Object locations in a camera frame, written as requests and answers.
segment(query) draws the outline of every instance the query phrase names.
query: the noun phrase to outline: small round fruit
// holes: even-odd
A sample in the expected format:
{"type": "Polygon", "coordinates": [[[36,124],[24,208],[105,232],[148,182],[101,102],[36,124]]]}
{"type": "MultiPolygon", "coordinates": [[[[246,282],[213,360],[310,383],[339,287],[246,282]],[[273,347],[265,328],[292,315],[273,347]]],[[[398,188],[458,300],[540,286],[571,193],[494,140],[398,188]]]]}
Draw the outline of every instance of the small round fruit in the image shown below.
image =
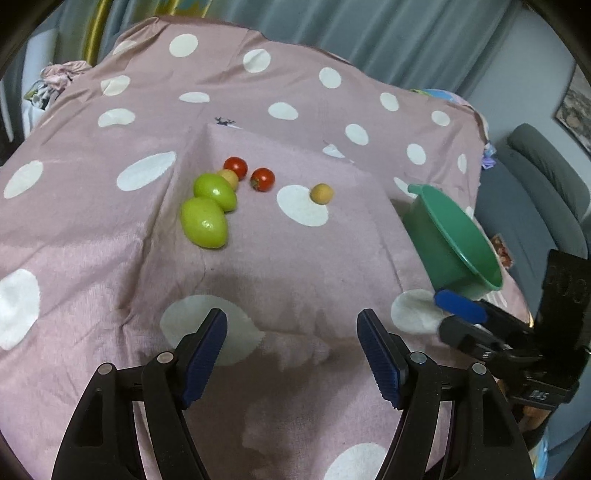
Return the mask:
{"type": "Polygon", "coordinates": [[[230,157],[224,163],[223,167],[225,170],[232,170],[238,175],[238,180],[242,180],[246,177],[248,172],[248,165],[240,157],[230,157]]]}
{"type": "Polygon", "coordinates": [[[232,187],[232,190],[234,190],[234,192],[236,191],[238,188],[239,179],[235,171],[224,168],[223,170],[217,172],[217,174],[220,175],[221,178],[226,179],[226,181],[230,184],[230,187],[232,187]]]}
{"type": "Polygon", "coordinates": [[[226,179],[215,173],[198,176],[193,184],[193,194],[215,200],[224,212],[236,209],[236,192],[226,179]]]}
{"type": "Polygon", "coordinates": [[[228,239],[228,222],[212,199],[198,197],[181,205],[181,226],[189,240],[202,248],[223,247],[228,239]]]}
{"type": "Polygon", "coordinates": [[[252,172],[251,186],[258,192],[268,192],[275,184],[275,174],[268,168],[258,168],[252,172]]]}
{"type": "Polygon", "coordinates": [[[319,183],[310,192],[310,199],[318,205],[326,205],[332,200],[334,195],[335,191],[326,183],[319,183]]]}

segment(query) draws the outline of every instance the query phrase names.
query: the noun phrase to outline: polka dot fabric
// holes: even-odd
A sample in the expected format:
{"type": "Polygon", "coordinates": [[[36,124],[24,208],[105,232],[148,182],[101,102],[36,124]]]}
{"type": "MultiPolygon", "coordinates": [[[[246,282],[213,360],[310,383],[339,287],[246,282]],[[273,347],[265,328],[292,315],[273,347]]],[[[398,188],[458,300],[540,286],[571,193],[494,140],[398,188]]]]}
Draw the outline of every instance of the polka dot fabric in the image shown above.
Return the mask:
{"type": "MultiPolygon", "coordinates": [[[[152,18],[48,115],[0,170],[0,306],[10,307],[0,309],[0,428],[33,478],[51,477],[98,365],[132,367],[175,347],[213,306],[228,311],[231,335],[186,416],[212,478],[378,468],[400,413],[380,396],[355,318],[372,306],[409,348],[457,361],[429,315],[411,333],[393,320],[403,292],[432,289],[391,201],[407,205],[409,184],[430,183],[470,212],[483,148],[473,112],[257,32],[152,18]],[[276,184],[260,193],[242,182],[227,246],[203,250],[178,209],[193,179],[232,155],[270,168],[276,184]],[[335,191],[326,206],[309,200],[318,183],[335,191]]],[[[506,308],[526,317],[505,283],[506,308]]],[[[155,479],[145,432],[139,442],[155,479]]],[[[438,430],[431,463],[445,443],[438,430]]]]}

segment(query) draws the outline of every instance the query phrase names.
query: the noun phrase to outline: yellow cloth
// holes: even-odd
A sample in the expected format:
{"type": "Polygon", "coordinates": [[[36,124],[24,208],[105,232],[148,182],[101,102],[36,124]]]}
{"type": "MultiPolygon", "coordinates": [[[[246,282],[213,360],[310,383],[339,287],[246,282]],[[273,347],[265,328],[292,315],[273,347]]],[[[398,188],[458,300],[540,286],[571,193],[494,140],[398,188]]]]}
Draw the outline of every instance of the yellow cloth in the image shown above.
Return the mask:
{"type": "Polygon", "coordinates": [[[83,57],[84,60],[86,60],[92,66],[96,65],[96,59],[99,56],[100,41],[103,38],[105,24],[107,22],[107,17],[109,16],[112,3],[113,0],[99,0],[99,2],[96,4],[95,15],[88,27],[83,57]]]}
{"type": "Polygon", "coordinates": [[[176,15],[179,17],[204,17],[209,0],[164,0],[156,7],[155,15],[176,15]]]}

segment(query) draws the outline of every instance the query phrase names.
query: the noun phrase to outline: metal screw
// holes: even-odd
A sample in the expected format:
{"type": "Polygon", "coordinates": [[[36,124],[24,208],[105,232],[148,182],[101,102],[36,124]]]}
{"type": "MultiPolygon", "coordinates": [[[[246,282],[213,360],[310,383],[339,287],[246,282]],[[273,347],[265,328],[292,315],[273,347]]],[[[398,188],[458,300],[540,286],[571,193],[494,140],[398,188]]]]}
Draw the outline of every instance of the metal screw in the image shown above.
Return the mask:
{"type": "Polygon", "coordinates": [[[162,352],[157,359],[159,364],[169,364],[173,361],[174,355],[170,352],[162,352]]]}
{"type": "Polygon", "coordinates": [[[111,373],[111,370],[113,370],[113,365],[111,365],[111,364],[102,364],[99,367],[99,370],[98,371],[99,371],[99,374],[100,375],[106,375],[106,374],[110,374],[111,373]]]}
{"type": "Polygon", "coordinates": [[[422,352],[413,352],[410,354],[410,359],[416,364],[422,365],[427,361],[427,355],[422,352]]]}
{"type": "Polygon", "coordinates": [[[486,367],[482,364],[474,364],[472,365],[472,370],[478,375],[484,375],[486,373],[486,367]]]}

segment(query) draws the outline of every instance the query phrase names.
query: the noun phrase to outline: sofa cushion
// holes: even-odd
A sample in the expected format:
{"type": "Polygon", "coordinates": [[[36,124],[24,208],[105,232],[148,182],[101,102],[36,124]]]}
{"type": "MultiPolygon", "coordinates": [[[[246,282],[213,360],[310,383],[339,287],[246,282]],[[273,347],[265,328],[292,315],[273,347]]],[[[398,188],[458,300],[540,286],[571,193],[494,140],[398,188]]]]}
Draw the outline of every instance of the sofa cushion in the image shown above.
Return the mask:
{"type": "Polygon", "coordinates": [[[587,242],[579,222],[544,174],[509,147],[499,147],[497,158],[528,193],[558,249],[587,258],[587,242]]]}
{"type": "Polygon", "coordinates": [[[504,164],[482,172],[475,216],[488,237],[500,233],[515,264],[509,270],[535,314],[542,296],[548,251],[556,248],[544,219],[504,164]]]}
{"type": "Polygon", "coordinates": [[[522,124],[513,130],[507,143],[543,173],[580,222],[589,207],[589,189],[546,137],[531,125],[522,124]]]}

